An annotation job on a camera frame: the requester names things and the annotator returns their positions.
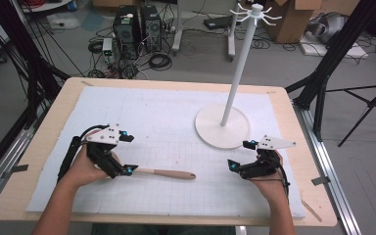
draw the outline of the white board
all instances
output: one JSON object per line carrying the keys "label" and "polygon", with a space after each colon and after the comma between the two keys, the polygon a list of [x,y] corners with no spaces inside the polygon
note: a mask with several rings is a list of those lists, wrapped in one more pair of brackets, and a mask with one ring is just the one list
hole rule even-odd
{"label": "white board", "polygon": [[[74,212],[269,218],[267,201],[259,189],[231,172],[227,164],[227,159],[249,164],[256,160],[256,151],[218,150],[205,144],[195,131],[198,111],[207,105],[225,104],[227,97],[225,92],[86,87],[41,172],[27,211],[44,210],[74,135],[96,124],[118,123],[135,137],[113,149],[123,164],[186,170],[197,178],[135,173],[101,180],[79,189]],[[249,118],[253,139],[259,141],[264,134],[281,138],[267,95],[238,93],[233,107]],[[291,182],[292,215],[305,217],[288,156],[286,151],[280,153]]]}

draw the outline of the metal rail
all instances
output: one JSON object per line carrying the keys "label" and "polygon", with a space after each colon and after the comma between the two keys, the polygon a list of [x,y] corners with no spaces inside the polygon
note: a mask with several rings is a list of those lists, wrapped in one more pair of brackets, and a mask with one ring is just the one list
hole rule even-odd
{"label": "metal rail", "polygon": [[328,184],[325,184],[329,196],[334,200],[334,208],[336,213],[339,214],[339,220],[342,223],[344,229],[349,235],[360,235],[358,224],[351,210],[350,204],[345,196],[344,190],[341,186],[340,180],[332,166],[329,155],[326,151],[323,142],[319,142],[316,134],[313,131],[313,117],[310,111],[301,110],[295,107],[295,112],[300,115],[302,121],[305,123],[306,134],[313,147],[314,154],[317,158],[317,164],[322,170],[322,176],[327,176],[330,180]]}

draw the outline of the white pole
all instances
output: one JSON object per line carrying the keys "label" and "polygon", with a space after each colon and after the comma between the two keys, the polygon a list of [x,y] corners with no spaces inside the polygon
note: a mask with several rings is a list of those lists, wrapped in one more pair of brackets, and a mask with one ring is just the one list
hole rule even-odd
{"label": "white pole", "polygon": [[234,96],[237,92],[237,87],[240,83],[241,74],[243,73],[244,65],[246,64],[247,56],[249,55],[250,46],[252,45],[253,36],[255,35],[256,26],[255,18],[249,18],[247,26],[246,37],[244,38],[243,48],[241,49],[239,62],[237,64],[236,72],[234,73],[233,83],[231,85],[230,94],[228,96],[227,104],[225,105],[224,115],[222,117],[221,125],[227,124],[228,116],[230,115],[231,107],[233,106]]}

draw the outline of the white plastic bracket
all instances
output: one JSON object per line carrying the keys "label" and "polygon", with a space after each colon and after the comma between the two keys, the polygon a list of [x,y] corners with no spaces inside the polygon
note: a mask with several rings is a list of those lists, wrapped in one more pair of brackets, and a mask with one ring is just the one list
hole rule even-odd
{"label": "white plastic bracket", "polygon": [[265,150],[276,150],[276,149],[284,149],[295,147],[296,142],[283,140],[279,138],[274,138],[271,136],[264,135],[261,138],[260,142],[258,142],[258,149],[265,149]]}
{"label": "white plastic bracket", "polygon": [[86,136],[85,140],[89,142],[117,145],[119,139],[118,124],[110,125],[94,134]]}

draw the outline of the forearm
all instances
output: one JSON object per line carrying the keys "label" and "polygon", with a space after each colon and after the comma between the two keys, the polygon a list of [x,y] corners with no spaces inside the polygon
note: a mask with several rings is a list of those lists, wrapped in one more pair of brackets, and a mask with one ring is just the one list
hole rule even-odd
{"label": "forearm", "polygon": [[32,234],[68,234],[71,210],[78,187],[71,187],[61,180]]}
{"label": "forearm", "polygon": [[270,235],[296,234],[286,196],[269,202],[269,206],[271,212]]}

